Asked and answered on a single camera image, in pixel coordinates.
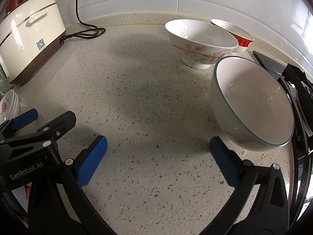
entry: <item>plate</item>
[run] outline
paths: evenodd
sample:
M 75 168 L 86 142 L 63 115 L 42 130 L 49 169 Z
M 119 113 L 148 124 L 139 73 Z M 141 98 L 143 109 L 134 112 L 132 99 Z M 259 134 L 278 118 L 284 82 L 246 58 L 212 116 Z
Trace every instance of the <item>plate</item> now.
M 13 118 L 18 117 L 18 114 L 19 114 L 19 99 L 18 99 L 18 95 L 17 95 L 17 94 L 16 94 L 16 98 L 17 98 L 17 101 L 16 101 L 16 108 L 15 108 L 15 112 L 14 112 Z
M 4 122 L 4 118 L 6 118 L 6 121 L 9 120 L 14 100 L 14 91 L 11 89 L 4 95 L 4 97 L 0 101 L 0 124 Z
M 11 120 L 12 118 L 14 118 L 14 114 L 15 114 L 15 109 L 16 109 L 16 104 L 17 104 L 17 94 L 14 93 L 14 102 L 13 102 L 13 107 L 9 116 L 9 120 Z

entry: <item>rice cooker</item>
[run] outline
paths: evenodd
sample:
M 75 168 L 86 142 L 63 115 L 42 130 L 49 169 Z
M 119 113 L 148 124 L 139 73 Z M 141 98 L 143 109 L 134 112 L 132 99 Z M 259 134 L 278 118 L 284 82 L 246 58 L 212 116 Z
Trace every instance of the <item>rice cooker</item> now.
M 65 27 L 55 0 L 29 0 L 0 24 L 0 65 L 12 85 L 24 85 L 63 45 Z

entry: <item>red patterned band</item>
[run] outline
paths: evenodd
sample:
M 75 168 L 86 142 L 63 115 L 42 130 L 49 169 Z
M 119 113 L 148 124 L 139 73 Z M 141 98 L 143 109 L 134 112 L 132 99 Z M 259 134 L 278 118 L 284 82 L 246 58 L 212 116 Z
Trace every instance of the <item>red patterned band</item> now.
M 233 33 L 232 33 L 232 35 L 234 35 L 234 37 L 237 39 L 237 41 L 238 41 L 238 43 L 239 43 L 239 46 L 248 47 L 249 44 L 250 44 L 251 42 L 253 42 L 253 41 L 250 41 L 250 40 L 243 39 L 243 38 L 239 37 L 239 36 L 236 35 L 236 34 L 233 34 Z

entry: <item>floral bowl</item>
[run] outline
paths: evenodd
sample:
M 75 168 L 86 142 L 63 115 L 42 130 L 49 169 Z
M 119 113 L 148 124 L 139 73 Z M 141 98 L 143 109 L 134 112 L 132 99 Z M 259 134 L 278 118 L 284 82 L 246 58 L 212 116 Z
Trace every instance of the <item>floral bowl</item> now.
M 177 19 L 165 24 L 170 41 L 183 62 L 195 69 L 207 69 L 238 46 L 237 39 L 213 24 Z

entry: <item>large white bowl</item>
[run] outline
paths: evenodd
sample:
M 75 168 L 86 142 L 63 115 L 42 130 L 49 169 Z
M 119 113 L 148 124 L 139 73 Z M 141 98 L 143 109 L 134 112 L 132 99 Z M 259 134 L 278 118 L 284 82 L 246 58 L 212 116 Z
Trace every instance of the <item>large white bowl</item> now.
M 211 19 L 210 22 L 211 24 L 225 29 L 238 40 L 239 45 L 233 49 L 232 53 L 242 53 L 248 48 L 250 43 L 255 40 L 255 38 L 246 30 L 243 30 L 239 26 L 236 26 L 232 23 L 220 19 Z
M 210 87 L 213 114 L 234 142 L 250 150 L 284 146 L 294 130 L 289 99 L 278 81 L 248 59 L 219 60 Z
M 238 46 L 237 39 L 207 22 L 177 19 L 165 24 L 170 41 L 183 62 L 195 69 L 207 69 Z

